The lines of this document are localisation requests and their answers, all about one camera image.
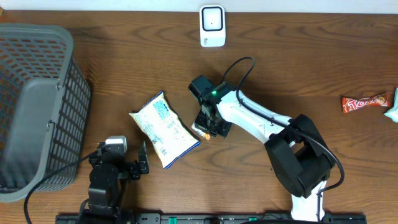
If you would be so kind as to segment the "small orange tissue pack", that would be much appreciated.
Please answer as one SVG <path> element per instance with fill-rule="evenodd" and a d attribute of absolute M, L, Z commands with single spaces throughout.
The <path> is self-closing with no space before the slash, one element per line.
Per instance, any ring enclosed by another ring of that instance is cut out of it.
<path fill-rule="evenodd" d="M 208 133 L 205 133 L 204 131 L 202 131 L 202 130 L 200 130 L 200 129 L 198 129 L 198 128 L 195 126 L 195 123 L 192 124 L 191 128 L 192 128 L 197 134 L 199 134 L 202 138 L 206 139 L 207 141 L 210 140 L 211 135 L 208 134 Z"/>

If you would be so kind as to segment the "white printed refill pouch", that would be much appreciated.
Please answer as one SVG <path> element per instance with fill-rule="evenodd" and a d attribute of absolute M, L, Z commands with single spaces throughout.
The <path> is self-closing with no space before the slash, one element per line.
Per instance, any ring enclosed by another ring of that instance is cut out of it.
<path fill-rule="evenodd" d="M 200 145 L 180 121 L 160 91 L 138 112 L 129 114 L 151 141 L 164 169 Z"/>

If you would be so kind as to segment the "red Top chocolate bar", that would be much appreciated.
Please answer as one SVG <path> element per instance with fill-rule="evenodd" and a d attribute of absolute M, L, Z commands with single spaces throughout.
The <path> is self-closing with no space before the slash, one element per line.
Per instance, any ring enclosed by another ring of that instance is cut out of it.
<path fill-rule="evenodd" d="M 354 98 L 347 98 L 342 97 L 341 105 L 344 114 L 361 109 L 365 106 L 383 106 L 389 107 L 391 93 L 384 92 L 378 95 L 362 98 L 362 99 L 354 99 Z"/>

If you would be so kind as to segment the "light blue wipes packet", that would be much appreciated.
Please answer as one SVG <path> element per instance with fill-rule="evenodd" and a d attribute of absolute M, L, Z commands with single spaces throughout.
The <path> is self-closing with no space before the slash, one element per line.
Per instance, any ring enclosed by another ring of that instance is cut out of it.
<path fill-rule="evenodd" d="M 394 105 L 392 108 L 387 110 L 384 115 L 390 118 L 393 122 L 398 123 L 398 88 L 396 88 L 394 93 Z"/>

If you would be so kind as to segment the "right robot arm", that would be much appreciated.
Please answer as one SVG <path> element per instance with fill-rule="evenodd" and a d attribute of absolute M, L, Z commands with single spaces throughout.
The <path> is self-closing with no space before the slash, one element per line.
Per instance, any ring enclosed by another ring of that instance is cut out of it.
<path fill-rule="evenodd" d="M 226 137 L 236 124 L 253 135 L 264 144 L 276 177 L 292 195 L 291 217 L 324 220 L 323 193 L 337 162 L 311 119 L 273 113 L 226 82 L 215 86 L 200 80 L 191 82 L 188 89 L 201 106 L 195 129 Z"/>

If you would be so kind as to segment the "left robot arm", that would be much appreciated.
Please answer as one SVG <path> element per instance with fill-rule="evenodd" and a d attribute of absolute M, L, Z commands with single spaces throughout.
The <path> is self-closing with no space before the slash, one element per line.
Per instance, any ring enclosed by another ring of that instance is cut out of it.
<path fill-rule="evenodd" d="M 99 143 L 96 155 L 90 156 L 88 199 L 82 202 L 76 223 L 135 223 L 134 214 L 121 209 L 126 184 L 149 173 L 146 144 L 142 143 L 138 159 L 125 160 L 125 143 Z"/>

